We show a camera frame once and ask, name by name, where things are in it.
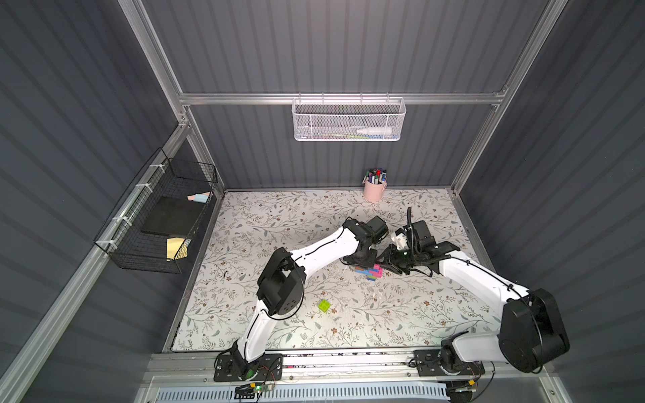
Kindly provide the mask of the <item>pink lego brick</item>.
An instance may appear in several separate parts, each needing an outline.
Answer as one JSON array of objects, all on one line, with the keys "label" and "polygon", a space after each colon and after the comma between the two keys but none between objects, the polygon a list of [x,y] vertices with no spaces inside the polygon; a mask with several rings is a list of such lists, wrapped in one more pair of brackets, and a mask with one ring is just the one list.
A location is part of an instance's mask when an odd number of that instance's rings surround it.
[{"label": "pink lego brick", "polygon": [[371,272],[371,275],[369,276],[376,277],[376,279],[379,279],[383,276],[383,268],[381,268],[379,265],[374,265],[372,269],[369,269],[369,271]]}]

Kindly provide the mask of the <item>lime green square lego brick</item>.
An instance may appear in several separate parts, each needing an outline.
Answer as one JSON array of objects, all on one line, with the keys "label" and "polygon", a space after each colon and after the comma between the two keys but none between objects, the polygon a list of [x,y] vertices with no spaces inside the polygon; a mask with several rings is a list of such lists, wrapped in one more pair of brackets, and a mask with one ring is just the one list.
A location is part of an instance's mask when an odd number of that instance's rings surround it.
[{"label": "lime green square lego brick", "polygon": [[321,312],[328,312],[331,308],[331,303],[327,300],[321,300],[317,306]]}]

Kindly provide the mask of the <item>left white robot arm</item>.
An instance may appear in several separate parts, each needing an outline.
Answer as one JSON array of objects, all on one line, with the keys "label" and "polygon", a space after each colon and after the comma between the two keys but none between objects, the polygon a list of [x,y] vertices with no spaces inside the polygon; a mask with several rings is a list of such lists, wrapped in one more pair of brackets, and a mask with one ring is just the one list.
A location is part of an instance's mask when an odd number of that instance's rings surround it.
[{"label": "left white robot arm", "polygon": [[380,243],[387,226],[375,218],[369,223],[354,219],[317,243],[300,250],[275,250],[257,280],[255,313],[234,344],[232,355],[241,365],[252,364],[264,353],[277,322],[300,310],[307,280],[336,260],[370,268],[376,260],[373,244]]}]

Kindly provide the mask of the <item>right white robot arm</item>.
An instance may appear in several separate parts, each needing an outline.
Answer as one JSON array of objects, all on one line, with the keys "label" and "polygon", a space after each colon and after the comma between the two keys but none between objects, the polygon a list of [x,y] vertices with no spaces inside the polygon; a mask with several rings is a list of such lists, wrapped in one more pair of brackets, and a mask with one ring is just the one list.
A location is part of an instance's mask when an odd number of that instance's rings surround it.
[{"label": "right white robot arm", "polygon": [[456,281],[499,318],[496,331],[463,331],[441,342],[438,359],[446,374],[455,375],[470,363],[485,361],[504,362],[522,373],[534,373],[570,350],[551,293],[517,285],[476,263],[457,245],[436,242],[424,221],[396,230],[376,263],[406,275],[425,266],[431,274]]}]

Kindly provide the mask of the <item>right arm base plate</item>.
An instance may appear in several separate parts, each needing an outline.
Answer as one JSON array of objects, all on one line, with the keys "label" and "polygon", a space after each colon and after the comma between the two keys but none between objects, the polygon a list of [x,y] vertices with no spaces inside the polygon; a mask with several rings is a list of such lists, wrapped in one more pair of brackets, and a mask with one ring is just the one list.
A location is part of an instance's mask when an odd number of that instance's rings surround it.
[{"label": "right arm base plate", "polygon": [[481,362],[463,362],[455,354],[446,353],[442,348],[418,349],[408,361],[410,368],[416,369],[421,377],[470,375],[475,379],[485,374]]}]

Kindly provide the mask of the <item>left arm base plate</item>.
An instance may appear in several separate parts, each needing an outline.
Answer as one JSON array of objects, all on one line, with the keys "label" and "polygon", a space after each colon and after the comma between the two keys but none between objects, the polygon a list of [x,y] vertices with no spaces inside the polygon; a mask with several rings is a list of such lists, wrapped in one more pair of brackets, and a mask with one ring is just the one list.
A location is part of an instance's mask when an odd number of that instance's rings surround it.
[{"label": "left arm base plate", "polygon": [[282,354],[263,354],[250,363],[244,361],[238,353],[220,354],[214,362],[213,381],[278,381],[282,379]]}]

